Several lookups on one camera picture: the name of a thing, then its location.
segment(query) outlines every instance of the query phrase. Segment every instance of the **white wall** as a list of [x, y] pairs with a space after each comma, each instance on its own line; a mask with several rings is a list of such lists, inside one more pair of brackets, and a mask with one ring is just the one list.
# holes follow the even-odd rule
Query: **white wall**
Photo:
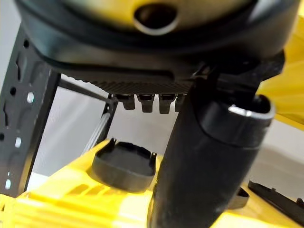
[[[0, 2], [0, 86], [20, 23], [12, 2]], [[77, 83], [106, 94], [93, 85]], [[34, 171], [50, 175], [78, 157], [93, 132], [103, 107], [104, 104], [100, 101], [59, 88]], [[164, 153], [177, 114], [172, 106], [169, 115], [160, 115], [157, 101], [154, 102], [153, 109], [152, 114], [143, 114], [138, 101], [134, 111], [126, 111], [119, 104], [109, 136], [146, 147], [153, 152]], [[274, 187], [291, 197], [304, 197], [304, 133], [274, 121], [247, 179]]]

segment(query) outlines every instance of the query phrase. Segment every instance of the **round hole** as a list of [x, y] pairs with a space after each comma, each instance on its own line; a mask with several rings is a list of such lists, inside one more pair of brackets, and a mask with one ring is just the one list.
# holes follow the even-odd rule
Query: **round hole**
[[141, 6], [135, 11], [134, 25], [148, 35], [163, 35], [177, 25], [177, 10], [168, 4], [153, 3]]
[[15, 87], [12, 87], [11, 89], [10, 89], [10, 94], [12, 95], [12, 96], [14, 96], [14, 95], [16, 95], [16, 88]]
[[27, 39], [23, 42], [23, 47], [25, 48], [29, 47], [29, 41]]

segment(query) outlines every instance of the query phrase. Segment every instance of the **yellow plastic part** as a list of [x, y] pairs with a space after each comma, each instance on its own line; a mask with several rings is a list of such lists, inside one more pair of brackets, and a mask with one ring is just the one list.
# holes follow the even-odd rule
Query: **yellow plastic part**
[[276, 119], [304, 131], [304, 2], [298, 23], [286, 48], [286, 65], [281, 75], [264, 81], [259, 93], [276, 105]]
[[[104, 141], [36, 190], [17, 198], [0, 195], [0, 228], [145, 228], [151, 188], [133, 194], [96, 181], [91, 164]], [[157, 159], [157, 167], [162, 157]], [[243, 209], [227, 211], [213, 228], [282, 228], [300, 226], [247, 188]]]

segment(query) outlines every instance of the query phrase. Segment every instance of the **textured black surface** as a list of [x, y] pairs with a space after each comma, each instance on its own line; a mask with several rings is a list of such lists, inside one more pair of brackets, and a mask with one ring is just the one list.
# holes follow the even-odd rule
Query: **textured black surface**
[[26, 189], [59, 80], [20, 28], [0, 96], [1, 194]]

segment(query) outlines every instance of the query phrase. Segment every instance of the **bracket hole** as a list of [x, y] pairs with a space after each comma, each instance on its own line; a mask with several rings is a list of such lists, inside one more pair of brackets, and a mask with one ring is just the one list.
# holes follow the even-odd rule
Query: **bracket hole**
[[10, 94], [12, 95], [12, 96], [15, 96], [16, 95], [16, 88], [15, 87], [12, 87], [11, 89], [10, 89]]
[[28, 48], [29, 47], [29, 41], [27, 39], [23, 42], [23, 47], [24, 48]]

